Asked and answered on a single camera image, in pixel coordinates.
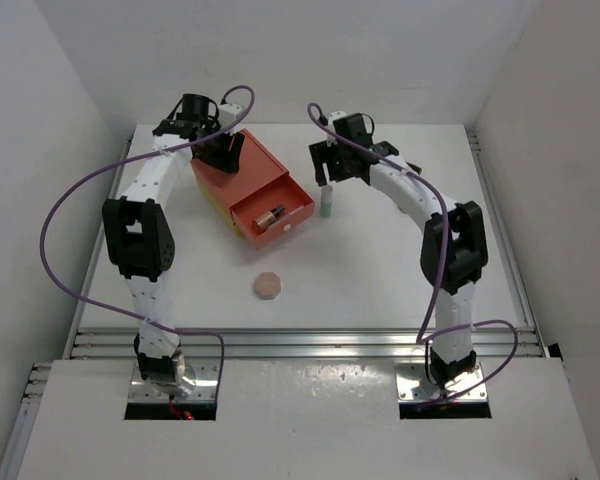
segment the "metal frame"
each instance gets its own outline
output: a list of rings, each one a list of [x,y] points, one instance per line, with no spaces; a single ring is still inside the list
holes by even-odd
[[[35,363],[31,369],[20,411],[0,464],[0,480],[16,480],[18,477],[50,371],[50,363]]]
[[[538,357],[543,349],[533,329],[518,330],[516,356]],[[220,330],[226,344],[226,358],[405,358],[422,357],[424,348],[416,343],[417,331],[405,330]],[[80,330],[70,358],[135,358],[132,329]],[[218,341],[213,337],[182,336],[182,351],[187,358],[217,357]],[[507,356],[511,333],[485,330],[473,334],[480,357]]]
[[[475,133],[467,132],[467,140],[469,141],[471,155],[473,156],[473,160],[476,164],[478,179],[480,180],[480,185],[482,186],[482,191],[484,192],[485,200],[487,201],[487,209],[489,210],[489,214],[493,220],[492,224],[496,236],[496,241],[501,242],[502,248],[506,253],[506,260],[509,267],[509,271],[511,272],[511,275],[513,277],[512,280],[518,292],[520,304],[522,305],[522,310],[524,312],[524,321],[527,325],[534,328],[535,333],[538,336],[538,343],[542,348],[543,356],[548,357],[549,352],[546,348],[545,343],[542,340],[542,335],[540,329],[538,328],[538,323],[536,322],[536,318],[533,314],[533,310],[529,302],[529,297],[527,295],[527,290],[524,286],[524,281],[522,280],[522,275],[520,274],[518,263],[516,262],[515,253],[513,252],[513,246],[511,245],[509,233],[504,224],[502,210],[500,209],[500,205],[498,203],[498,197],[492,186],[493,184],[491,182],[491,176],[486,165],[488,162],[485,161],[486,155],[482,151],[480,141],[478,140],[478,136]]]

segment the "white wall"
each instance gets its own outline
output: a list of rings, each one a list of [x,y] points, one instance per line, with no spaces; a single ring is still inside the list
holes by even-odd
[[[62,354],[75,308],[45,276],[40,227],[64,189],[120,151],[33,0],[0,1],[0,460],[31,364]],[[74,288],[110,181],[54,224],[51,257]]]
[[[600,473],[600,0],[543,2],[477,128]]]
[[[385,123],[469,123],[539,0],[36,0],[116,131],[182,92],[236,83],[250,121],[306,122],[306,104]]]

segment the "white platform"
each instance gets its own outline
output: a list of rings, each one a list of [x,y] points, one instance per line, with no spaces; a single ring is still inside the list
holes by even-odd
[[[422,235],[384,195],[351,179],[335,184],[333,214],[317,216],[319,188],[308,145],[323,134],[311,125],[250,125],[316,200],[316,216],[286,238],[255,251],[235,236],[198,190],[193,172],[174,189],[166,215],[176,241],[170,289],[178,326],[208,328],[416,328],[431,286],[420,270]],[[151,147],[151,126],[140,125],[130,155]],[[475,200],[486,216],[489,264],[479,283],[474,320],[502,318],[518,326],[524,315],[507,281],[474,160],[462,126],[378,125],[377,141],[393,143],[445,194]],[[121,189],[139,171],[125,169]],[[253,281],[277,273],[282,294],[259,300]],[[100,252],[89,296],[132,309],[131,295],[106,248]],[[87,306],[81,328],[135,327],[135,321]]]
[[[230,361],[216,422],[125,421],[132,368],[54,363],[19,480],[598,478],[557,359],[515,359],[482,420],[399,420],[391,362]]]

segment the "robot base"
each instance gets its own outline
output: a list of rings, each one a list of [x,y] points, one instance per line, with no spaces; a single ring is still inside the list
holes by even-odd
[[[125,420],[181,420],[172,408],[188,412],[193,420],[216,419],[216,386],[218,385],[218,362],[213,360],[188,361],[182,383],[177,390],[165,388],[142,379],[136,365],[129,386]],[[169,398],[173,396],[172,408]]]
[[[482,366],[477,364],[472,371],[458,375],[448,382],[443,392],[429,382],[422,361],[397,363],[396,384],[400,418],[491,418],[485,385],[480,385],[449,403],[427,405],[443,394],[451,395],[465,390],[480,382],[482,378]]]

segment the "red wire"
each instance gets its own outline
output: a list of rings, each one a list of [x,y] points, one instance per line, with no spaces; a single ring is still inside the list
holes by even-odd
[[[189,412],[179,412],[176,410],[176,408],[173,406],[173,398],[169,399],[169,411],[180,420],[193,420],[193,415],[191,415]]]
[[[178,417],[180,420],[184,420],[184,418],[182,418],[182,415],[180,415],[180,412],[177,411],[175,409],[175,407],[173,406],[173,399],[172,398],[169,399],[169,411],[171,413],[173,413],[176,417]]]

